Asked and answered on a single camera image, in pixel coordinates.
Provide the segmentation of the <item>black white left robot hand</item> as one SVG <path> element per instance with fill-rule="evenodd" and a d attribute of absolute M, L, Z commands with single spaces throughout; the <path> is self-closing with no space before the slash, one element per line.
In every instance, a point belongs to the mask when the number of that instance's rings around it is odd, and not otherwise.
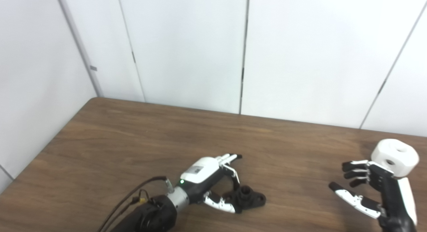
<path fill-rule="evenodd" d="M 231 167 L 233 161 L 241 158 L 240 154 L 203 157 L 191 165 L 181 174 L 177 183 L 177 187 L 185 193 L 188 205 L 205 203 L 214 209 L 241 214 L 242 209 L 233 203 L 227 203 L 225 198 L 211 190 L 224 176 L 231 178 L 233 191 L 241 186 L 237 171 Z"/>

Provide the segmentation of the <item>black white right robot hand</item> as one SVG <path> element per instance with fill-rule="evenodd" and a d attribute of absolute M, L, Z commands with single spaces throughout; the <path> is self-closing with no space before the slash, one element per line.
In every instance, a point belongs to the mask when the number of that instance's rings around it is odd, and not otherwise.
<path fill-rule="evenodd" d="M 407 177 L 397 178 L 394 172 L 370 160 L 342 163 L 350 187 L 368 184 L 381 195 L 381 202 L 358 195 L 336 182 L 329 188 L 357 211 L 376 219 L 383 232 L 415 232 L 418 219 L 412 188 Z"/>

